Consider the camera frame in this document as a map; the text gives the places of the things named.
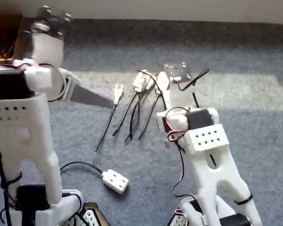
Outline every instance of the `white plastic bracket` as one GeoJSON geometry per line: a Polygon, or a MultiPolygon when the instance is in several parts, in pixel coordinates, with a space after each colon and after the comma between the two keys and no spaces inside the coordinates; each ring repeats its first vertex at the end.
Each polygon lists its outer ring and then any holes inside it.
{"type": "MultiPolygon", "coordinates": [[[[216,211],[217,187],[222,186],[236,202],[250,197],[246,183],[240,177],[221,124],[200,129],[189,130],[183,138],[187,157],[195,170],[199,205],[206,216],[208,225],[221,226],[216,211]],[[212,154],[216,161],[216,169],[208,166],[205,154],[212,154]]],[[[262,222],[253,199],[241,205],[244,215],[253,226],[261,226],[262,222]]]]}

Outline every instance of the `electrical connector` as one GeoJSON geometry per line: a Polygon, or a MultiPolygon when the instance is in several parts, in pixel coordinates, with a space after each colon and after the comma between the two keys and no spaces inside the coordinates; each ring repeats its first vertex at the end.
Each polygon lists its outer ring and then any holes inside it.
{"type": "MultiPolygon", "coordinates": [[[[142,70],[142,72],[150,74],[149,72],[147,72],[147,70],[142,70]]],[[[134,91],[139,92],[139,93],[143,92],[146,89],[149,81],[151,80],[150,76],[148,76],[148,75],[146,75],[142,72],[139,72],[137,74],[137,76],[136,76],[136,78],[133,82],[134,91]]]]}
{"type": "Polygon", "coordinates": [[[107,172],[102,173],[103,183],[116,191],[119,194],[124,193],[128,187],[129,180],[119,173],[109,169],[107,172]]]}
{"type": "Polygon", "coordinates": [[[114,103],[115,105],[118,104],[120,98],[121,98],[122,95],[123,95],[123,92],[124,92],[124,86],[123,86],[123,84],[120,85],[120,87],[118,87],[118,84],[116,84],[116,85],[115,85],[115,88],[114,88],[114,93],[113,93],[113,95],[114,95],[113,103],[114,103]]]}
{"type": "Polygon", "coordinates": [[[158,87],[155,85],[156,93],[163,95],[163,93],[169,88],[170,80],[165,72],[160,72],[156,79],[156,83],[158,85],[158,87]]]}

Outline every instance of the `power plug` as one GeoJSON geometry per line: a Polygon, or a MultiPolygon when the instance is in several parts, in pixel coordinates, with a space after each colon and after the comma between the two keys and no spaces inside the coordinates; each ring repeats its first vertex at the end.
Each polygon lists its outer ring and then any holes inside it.
{"type": "Polygon", "coordinates": [[[142,70],[142,72],[139,72],[137,74],[137,76],[136,76],[136,78],[133,82],[134,91],[139,92],[139,93],[143,92],[146,89],[146,87],[147,87],[147,85],[148,85],[148,83],[151,79],[150,76],[147,75],[147,74],[149,74],[147,72],[147,70],[142,70]]]}
{"type": "Polygon", "coordinates": [[[102,173],[103,183],[116,191],[119,194],[124,193],[128,187],[129,180],[119,173],[109,169],[107,172],[102,173]]]}

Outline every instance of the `white robotic arm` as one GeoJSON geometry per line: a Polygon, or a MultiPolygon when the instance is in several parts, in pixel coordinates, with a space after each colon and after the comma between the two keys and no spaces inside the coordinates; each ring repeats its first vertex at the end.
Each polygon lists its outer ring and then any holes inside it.
{"type": "Polygon", "coordinates": [[[55,226],[83,207],[79,191],[62,190],[48,101],[108,108],[113,102],[82,88],[77,77],[60,68],[63,27],[69,20],[69,14],[56,17],[49,7],[43,8],[31,32],[33,59],[0,65],[0,176],[8,226],[55,226]],[[20,186],[25,159],[36,164],[44,185],[20,186]]]}
{"type": "Polygon", "coordinates": [[[186,157],[195,171],[197,201],[184,199],[180,208],[191,226],[262,226],[260,216],[246,183],[241,179],[229,149],[229,141],[215,109],[179,108],[158,113],[161,130],[181,131],[177,142],[185,150],[186,157]],[[212,155],[215,169],[209,167],[206,155],[212,155]],[[244,208],[236,214],[217,196],[222,186],[235,203],[244,208]]]}

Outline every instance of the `electrical plug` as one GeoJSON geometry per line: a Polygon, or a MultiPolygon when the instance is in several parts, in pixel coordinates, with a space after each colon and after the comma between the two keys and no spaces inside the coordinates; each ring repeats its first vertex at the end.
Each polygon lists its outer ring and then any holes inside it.
{"type": "Polygon", "coordinates": [[[142,72],[139,72],[133,82],[133,88],[134,88],[134,91],[136,92],[143,92],[149,81],[151,80],[151,77],[148,76],[147,74],[149,74],[149,72],[147,72],[147,70],[142,70],[142,72]]]}
{"type": "Polygon", "coordinates": [[[102,173],[103,183],[116,191],[119,194],[124,193],[128,187],[129,180],[119,173],[109,169],[107,172],[102,173]]]}
{"type": "Polygon", "coordinates": [[[123,95],[123,91],[124,91],[124,86],[123,86],[123,84],[120,85],[120,87],[118,87],[118,84],[115,85],[114,93],[113,93],[113,95],[114,95],[113,103],[114,103],[115,105],[118,104],[120,98],[121,98],[122,95],[123,95]]]}

